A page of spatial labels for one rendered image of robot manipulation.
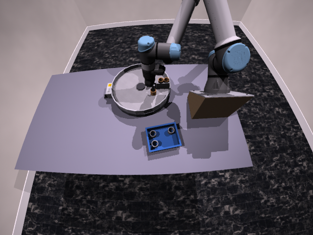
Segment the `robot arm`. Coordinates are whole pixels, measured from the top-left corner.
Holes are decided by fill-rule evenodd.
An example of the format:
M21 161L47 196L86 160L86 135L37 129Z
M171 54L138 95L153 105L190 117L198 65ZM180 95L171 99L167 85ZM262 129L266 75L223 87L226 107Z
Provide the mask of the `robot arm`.
M182 0L166 43L157 43L153 37L138 40L140 61L144 65L162 60L171 64L180 59L181 41L200 0ZM227 0L203 0L212 27L216 46L208 56L208 77L204 92L230 93L228 74L242 71L250 60L250 51L236 36Z

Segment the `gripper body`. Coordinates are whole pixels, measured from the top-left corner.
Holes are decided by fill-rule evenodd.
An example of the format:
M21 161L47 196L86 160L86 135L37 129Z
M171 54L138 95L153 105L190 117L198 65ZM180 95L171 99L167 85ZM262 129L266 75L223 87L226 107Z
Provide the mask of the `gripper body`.
M144 65L141 63L141 66L143 77L145 78L145 86L147 87L152 87L156 75L163 75L165 72L165 66L159 64L156 65L156 61L151 65Z

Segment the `blue crate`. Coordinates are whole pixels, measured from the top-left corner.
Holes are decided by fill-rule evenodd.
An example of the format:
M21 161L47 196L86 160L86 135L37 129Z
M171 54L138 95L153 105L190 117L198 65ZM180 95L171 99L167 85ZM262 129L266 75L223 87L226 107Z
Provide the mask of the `blue crate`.
M172 135L168 134L168 128L173 127L174 128L174 133ZM148 142L148 148L149 152L153 153L156 151L161 151L165 149L170 149L170 148L177 148L182 146L178 129L176 126L176 122L171 122L167 124L162 124L162 125L156 125L156 126L151 126L151 127L146 127L146 136L147 136L147 142ZM151 138L150 132L154 130L156 131L156 137ZM158 141L158 147L154 148L152 147L152 141Z

